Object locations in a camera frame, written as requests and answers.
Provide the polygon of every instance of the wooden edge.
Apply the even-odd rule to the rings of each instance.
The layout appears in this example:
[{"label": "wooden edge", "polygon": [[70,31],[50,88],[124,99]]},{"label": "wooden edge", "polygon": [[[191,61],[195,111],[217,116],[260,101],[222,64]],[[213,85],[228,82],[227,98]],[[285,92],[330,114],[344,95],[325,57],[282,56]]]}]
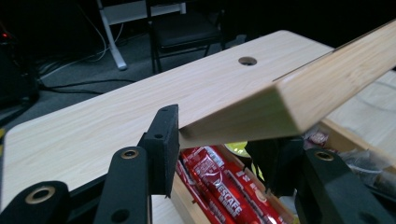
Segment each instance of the wooden edge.
[{"label": "wooden edge", "polygon": [[171,200],[185,223],[210,223],[177,174],[173,182]]},{"label": "wooden edge", "polygon": [[228,142],[299,133],[289,111],[271,85],[180,129],[180,146],[214,146]]},{"label": "wooden edge", "polygon": [[[326,147],[334,148],[340,152],[353,150],[355,148],[357,150],[369,149],[381,158],[390,158],[386,151],[370,145],[369,143],[358,137],[356,134],[339,126],[330,119],[323,119],[320,122],[319,126],[321,129],[323,129],[324,132],[329,134],[329,139],[326,143]],[[390,163],[391,167],[389,168],[389,170],[391,170],[392,172],[393,170],[396,171],[396,161],[390,161]]]}]

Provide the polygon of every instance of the black chair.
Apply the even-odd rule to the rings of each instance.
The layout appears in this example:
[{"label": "black chair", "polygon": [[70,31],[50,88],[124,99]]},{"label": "black chair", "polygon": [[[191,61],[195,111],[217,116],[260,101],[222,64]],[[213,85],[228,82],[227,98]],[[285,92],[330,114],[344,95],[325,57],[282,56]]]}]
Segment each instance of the black chair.
[{"label": "black chair", "polygon": [[212,22],[206,15],[196,11],[152,16],[151,10],[155,7],[185,2],[186,0],[146,0],[153,73],[156,72],[156,64],[158,71],[163,71],[161,58],[203,49],[205,57],[210,45],[218,43],[225,49],[218,20]]}]

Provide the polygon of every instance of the bamboo plywood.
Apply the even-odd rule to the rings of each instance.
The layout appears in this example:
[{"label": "bamboo plywood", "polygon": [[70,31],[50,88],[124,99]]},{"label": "bamboo plywood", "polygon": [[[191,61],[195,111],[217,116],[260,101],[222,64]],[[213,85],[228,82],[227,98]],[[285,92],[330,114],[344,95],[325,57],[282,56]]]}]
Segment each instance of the bamboo plywood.
[{"label": "bamboo plywood", "polygon": [[[75,189],[105,174],[113,153],[135,146],[163,106],[179,104],[183,127],[331,50],[277,32],[23,123],[5,139],[2,207],[40,181]],[[246,56],[258,63],[238,62]]]},{"label": "bamboo plywood", "polygon": [[6,136],[2,206],[39,181],[105,174],[166,105],[179,104],[181,147],[301,133],[396,64],[390,36],[396,23],[293,71],[331,49],[277,32],[26,122]]}]

